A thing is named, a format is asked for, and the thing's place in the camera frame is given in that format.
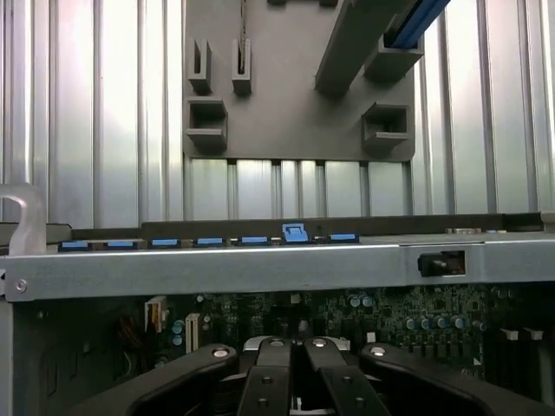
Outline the white expansion slot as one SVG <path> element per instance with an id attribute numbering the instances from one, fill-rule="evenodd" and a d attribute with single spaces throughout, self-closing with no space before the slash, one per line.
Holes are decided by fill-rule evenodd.
<path id="1" fill-rule="evenodd" d="M 202 328 L 199 320 L 200 313 L 190 313 L 185 319 L 186 354 L 196 351 L 200 346 Z"/>

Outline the grey plastic parts rack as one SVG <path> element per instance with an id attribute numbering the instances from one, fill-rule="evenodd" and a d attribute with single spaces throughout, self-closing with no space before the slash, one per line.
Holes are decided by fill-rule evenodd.
<path id="1" fill-rule="evenodd" d="M 415 154 L 414 49 L 384 36 L 416 0 L 186 0 L 183 151 L 221 159 L 403 163 Z"/>

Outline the open grey PC case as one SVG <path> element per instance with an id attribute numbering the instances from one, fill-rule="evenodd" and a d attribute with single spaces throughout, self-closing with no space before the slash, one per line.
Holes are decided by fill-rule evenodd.
<path id="1" fill-rule="evenodd" d="M 310 242 L 286 244 L 282 225 L 297 223 Z M 356 234 L 359 242 L 333 244 L 336 233 Z M 255 236 L 270 237 L 271 245 L 238 243 Z M 225 246 L 194 247 L 201 237 L 222 237 Z M 158 238 L 177 238 L 181 246 L 150 248 Z M 107 250 L 110 240 L 139 244 Z M 87 241 L 90 250 L 60 252 L 63 241 Z M 555 283 L 555 212 L 166 221 L 99 230 L 42 219 L 0 223 L 0 416 L 65 416 L 186 355 L 147 363 L 144 304 L 155 296 L 530 283 Z M 303 344 L 328 338 L 351 365 L 366 345 L 352 352 L 327 335 L 252 337 L 234 348 L 237 374 L 255 364 L 266 337 L 292 344 L 289 416 L 336 416 Z M 199 348 L 210 344 L 224 343 Z M 237 416 L 235 386 L 223 384 L 205 416 Z"/>

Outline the green Dell motherboard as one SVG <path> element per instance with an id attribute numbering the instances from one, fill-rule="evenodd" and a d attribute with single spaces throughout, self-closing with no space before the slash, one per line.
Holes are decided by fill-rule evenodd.
<path id="1" fill-rule="evenodd" d="M 165 329 L 145 331 L 147 363 L 186 353 L 190 313 L 200 313 L 200 346 L 242 347 L 264 335 L 264 304 L 276 293 L 167 297 Z M 555 283 L 311 293 L 327 313 L 327 336 L 346 341 L 352 352 L 388 343 L 535 400 L 555 395 Z"/>

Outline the white power connector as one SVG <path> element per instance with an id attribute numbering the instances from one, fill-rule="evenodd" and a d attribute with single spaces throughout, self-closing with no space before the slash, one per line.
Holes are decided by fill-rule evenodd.
<path id="1" fill-rule="evenodd" d="M 167 325 L 167 297 L 155 296 L 144 304 L 144 329 L 161 333 Z"/>

